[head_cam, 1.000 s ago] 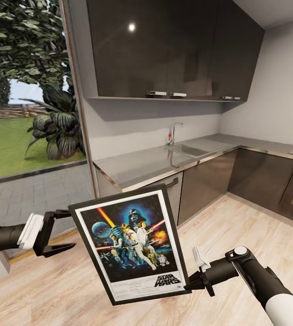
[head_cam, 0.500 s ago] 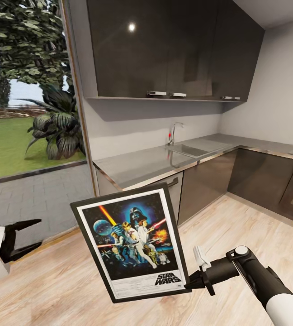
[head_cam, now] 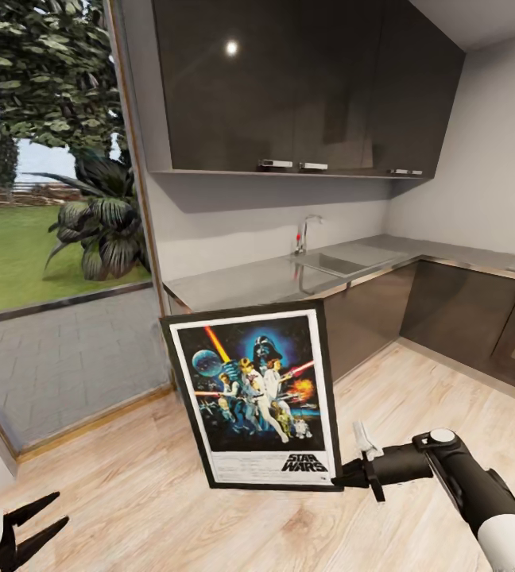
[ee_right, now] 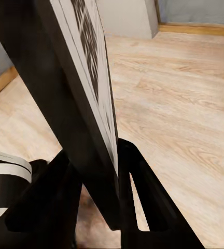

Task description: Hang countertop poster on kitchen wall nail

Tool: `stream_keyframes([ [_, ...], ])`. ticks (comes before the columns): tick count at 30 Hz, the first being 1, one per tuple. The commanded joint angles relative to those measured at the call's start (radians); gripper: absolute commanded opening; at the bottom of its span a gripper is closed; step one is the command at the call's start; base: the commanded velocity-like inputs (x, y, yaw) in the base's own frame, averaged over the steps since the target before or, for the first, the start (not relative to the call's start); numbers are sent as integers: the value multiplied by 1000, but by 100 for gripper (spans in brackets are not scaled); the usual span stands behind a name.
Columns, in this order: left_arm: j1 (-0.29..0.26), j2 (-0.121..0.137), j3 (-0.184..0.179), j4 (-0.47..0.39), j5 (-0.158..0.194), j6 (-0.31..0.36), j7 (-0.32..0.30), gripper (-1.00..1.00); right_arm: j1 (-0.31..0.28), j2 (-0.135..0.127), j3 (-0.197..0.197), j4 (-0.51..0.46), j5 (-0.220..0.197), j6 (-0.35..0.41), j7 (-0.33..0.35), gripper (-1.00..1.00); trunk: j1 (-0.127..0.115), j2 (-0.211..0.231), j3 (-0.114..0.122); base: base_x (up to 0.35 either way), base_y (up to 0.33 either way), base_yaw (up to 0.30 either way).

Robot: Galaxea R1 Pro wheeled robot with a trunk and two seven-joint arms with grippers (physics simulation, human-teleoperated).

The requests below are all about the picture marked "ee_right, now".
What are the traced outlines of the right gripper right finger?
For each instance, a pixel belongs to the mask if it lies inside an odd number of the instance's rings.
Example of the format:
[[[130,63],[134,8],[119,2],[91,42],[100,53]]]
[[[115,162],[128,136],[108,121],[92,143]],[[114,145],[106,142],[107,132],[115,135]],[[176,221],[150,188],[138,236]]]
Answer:
[[[205,249],[137,147],[118,139],[121,249]],[[132,175],[150,231],[138,229]]]

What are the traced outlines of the poster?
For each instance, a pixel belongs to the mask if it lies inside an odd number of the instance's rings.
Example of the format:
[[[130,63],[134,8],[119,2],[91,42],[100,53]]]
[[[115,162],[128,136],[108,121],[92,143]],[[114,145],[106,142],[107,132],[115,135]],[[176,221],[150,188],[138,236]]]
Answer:
[[[0,42],[111,231],[118,130],[95,0],[0,0]]]

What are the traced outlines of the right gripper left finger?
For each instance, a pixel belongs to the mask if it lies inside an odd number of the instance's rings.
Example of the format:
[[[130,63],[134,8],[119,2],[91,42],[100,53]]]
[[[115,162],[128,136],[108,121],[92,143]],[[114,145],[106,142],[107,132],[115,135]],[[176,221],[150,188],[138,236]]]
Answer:
[[[0,249],[72,249],[82,180],[64,150],[0,217]]]

